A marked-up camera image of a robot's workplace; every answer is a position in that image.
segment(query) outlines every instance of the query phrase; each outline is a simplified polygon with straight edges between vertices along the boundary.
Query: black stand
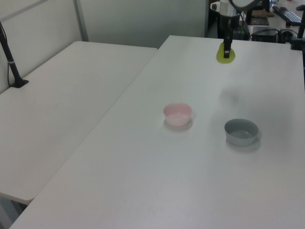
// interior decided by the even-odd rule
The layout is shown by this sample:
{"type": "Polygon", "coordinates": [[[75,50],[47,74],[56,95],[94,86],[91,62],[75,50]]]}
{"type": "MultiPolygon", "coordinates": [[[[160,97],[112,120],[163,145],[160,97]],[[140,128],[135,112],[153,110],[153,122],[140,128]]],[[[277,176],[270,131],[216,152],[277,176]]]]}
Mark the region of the black stand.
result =
{"type": "Polygon", "coordinates": [[[13,84],[12,87],[21,88],[23,85],[27,84],[29,81],[23,80],[20,77],[17,66],[16,66],[13,56],[10,52],[9,45],[8,45],[7,39],[5,37],[4,31],[2,30],[2,28],[0,28],[0,42],[1,42],[2,48],[4,50],[6,59],[8,60],[8,64],[10,65],[10,69],[15,78],[15,84],[13,84]]]}
{"type": "Polygon", "coordinates": [[[304,29],[305,29],[305,14],[303,11],[300,29],[299,29],[299,32],[297,33],[297,37],[296,38],[293,37],[292,41],[291,41],[292,50],[303,50],[303,47],[305,45],[305,40],[303,38],[304,29]]]}
{"type": "Polygon", "coordinates": [[[224,30],[224,58],[230,57],[231,44],[233,40],[233,29],[239,26],[239,15],[234,17],[220,17],[220,27],[224,30]]]}

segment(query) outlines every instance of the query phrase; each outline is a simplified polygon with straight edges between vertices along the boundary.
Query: green sponge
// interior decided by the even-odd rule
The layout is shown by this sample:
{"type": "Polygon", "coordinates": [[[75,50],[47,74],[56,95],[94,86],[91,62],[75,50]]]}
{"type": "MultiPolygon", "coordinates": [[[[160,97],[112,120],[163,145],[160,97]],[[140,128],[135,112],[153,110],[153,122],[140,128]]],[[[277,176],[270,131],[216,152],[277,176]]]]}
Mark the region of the green sponge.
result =
{"type": "Polygon", "coordinates": [[[224,58],[224,43],[221,43],[216,54],[216,60],[219,63],[231,63],[235,59],[235,52],[233,49],[230,51],[229,58],[224,58]]]}

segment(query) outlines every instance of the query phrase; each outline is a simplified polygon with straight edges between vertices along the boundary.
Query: white table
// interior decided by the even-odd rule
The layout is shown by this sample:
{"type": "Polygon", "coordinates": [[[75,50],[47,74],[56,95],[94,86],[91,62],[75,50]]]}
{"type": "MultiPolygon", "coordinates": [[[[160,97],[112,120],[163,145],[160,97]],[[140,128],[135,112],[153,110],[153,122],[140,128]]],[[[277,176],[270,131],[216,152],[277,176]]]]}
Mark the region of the white table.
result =
{"type": "Polygon", "coordinates": [[[29,204],[156,49],[75,42],[0,95],[0,196],[29,204]]]}
{"type": "Polygon", "coordinates": [[[219,64],[221,41],[170,36],[11,229],[304,229],[302,53],[233,41],[219,64]],[[171,102],[188,126],[164,123],[171,102]],[[227,143],[232,118],[261,140],[227,143]]]}

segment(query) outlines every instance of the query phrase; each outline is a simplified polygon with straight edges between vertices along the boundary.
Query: black cable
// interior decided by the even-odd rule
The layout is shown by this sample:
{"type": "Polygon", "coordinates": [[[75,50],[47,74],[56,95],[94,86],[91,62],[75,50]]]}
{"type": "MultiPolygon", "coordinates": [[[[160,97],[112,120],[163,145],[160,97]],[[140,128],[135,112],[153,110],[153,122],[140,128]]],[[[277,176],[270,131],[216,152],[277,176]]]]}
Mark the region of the black cable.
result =
{"type": "Polygon", "coordinates": [[[290,29],[281,29],[280,32],[283,31],[283,30],[285,30],[285,31],[292,31],[292,32],[294,32],[297,35],[297,32],[295,32],[293,30],[290,30],[290,29]]]}
{"type": "MultiPolygon", "coordinates": [[[[0,28],[1,28],[1,30],[2,30],[3,33],[4,33],[6,42],[8,42],[8,38],[7,38],[7,36],[6,36],[6,33],[5,33],[5,30],[4,30],[3,26],[2,26],[2,24],[1,24],[1,21],[0,21],[0,28]]],[[[8,63],[8,85],[9,85],[9,87],[10,87],[10,65],[9,65],[9,63],[8,63]]]]}
{"type": "Polygon", "coordinates": [[[8,63],[8,85],[9,85],[9,87],[10,87],[9,69],[10,69],[10,65],[9,65],[9,63],[8,63]]]}
{"type": "Polygon", "coordinates": [[[243,17],[243,15],[242,15],[242,13],[240,13],[240,16],[241,16],[241,18],[242,18],[242,20],[243,20],[243,25],[242,25],[242,27],[244,27],[244,17],[243,17]]]}
{"type": "Polygon", "coordinates": [[[262,32],[267,32],[267,31],[277,31],[277,32],[279,32],[279,30],[277,30],[277,29],[260,30],[260,31],[256,31],[256,32],[252,33],[252,34],[250,35],[250,37],[252,37],[253,35],[262,33],[262,32]]]}
{"type": "Polygon", "coordinates": [[[2,29],[2,31],[3,31],[3,33],[4,33],[4,36],[5,36],[5,40],[6,40],[6,42],[7,42],[7,41],[8,41],[8,38],[7,38],[7,36],[6,36],[6,33],[5,33],[5,30],[4,30],[3,26],[2,26],[2,24],[1,24],[1,21],[0,21],[0,28],[2,29]]]}

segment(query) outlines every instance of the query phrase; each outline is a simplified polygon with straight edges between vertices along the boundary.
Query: white partition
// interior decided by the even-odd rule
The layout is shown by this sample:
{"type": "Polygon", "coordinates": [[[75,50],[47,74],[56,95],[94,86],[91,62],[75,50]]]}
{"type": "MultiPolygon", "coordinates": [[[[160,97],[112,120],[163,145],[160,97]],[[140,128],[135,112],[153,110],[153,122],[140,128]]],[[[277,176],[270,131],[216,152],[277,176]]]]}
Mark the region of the white partition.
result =
{"type": "Polygon", "coordinates": [[[91,42],[159,48],[169,35],[203,37],[207,0],[78,0],[91,42]]]}
{"type": "MultiPolygon", "coordinates": [[[[0,5],[5,6],[4,2],[8,1],[0,0],[0,5]]],[[[14,10],[20,10],[22,6],[29,6],[33,2],[37,1],[27,0],[19,5],[10,4],[6,7],[11,6],[9,12],[14,13],[14,10]]],[[[81,40],[73,0],[44,1],[4,21],[2,25],[22,78],[71,43],[81,40]]],[[[0,93],[8,88],[6,75],[7,60],[0,48],[0,93]]]]}

